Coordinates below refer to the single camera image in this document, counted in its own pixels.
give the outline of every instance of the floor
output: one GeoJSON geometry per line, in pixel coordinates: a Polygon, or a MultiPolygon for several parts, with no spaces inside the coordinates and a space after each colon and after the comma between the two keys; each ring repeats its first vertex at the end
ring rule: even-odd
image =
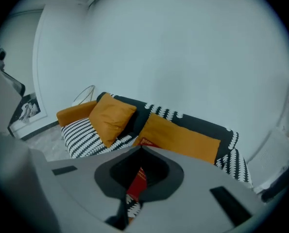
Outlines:
{"type": "Polygon", "coordinates": [[[33,136],[26,140],[26,143],[32,149],[42,151],[47,161],[58,161],[71,158],[61,136],[61,127],[59,125],[33,136]]]}

